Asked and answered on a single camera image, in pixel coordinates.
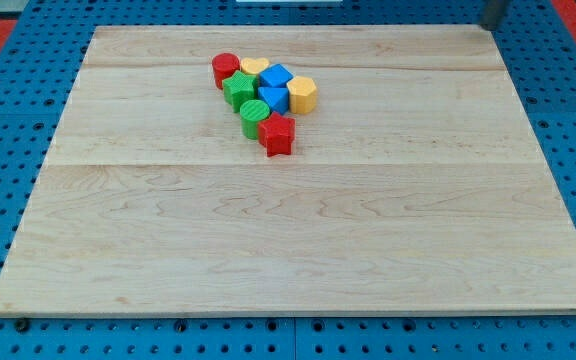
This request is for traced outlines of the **grey robot arm rod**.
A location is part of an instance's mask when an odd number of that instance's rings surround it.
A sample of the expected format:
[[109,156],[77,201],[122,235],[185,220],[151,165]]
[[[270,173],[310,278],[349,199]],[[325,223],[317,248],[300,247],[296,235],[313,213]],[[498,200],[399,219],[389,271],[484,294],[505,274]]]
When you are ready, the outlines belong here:
[[496,31],[501,25],[510,0],[486,0],[478,25],[486,31]]

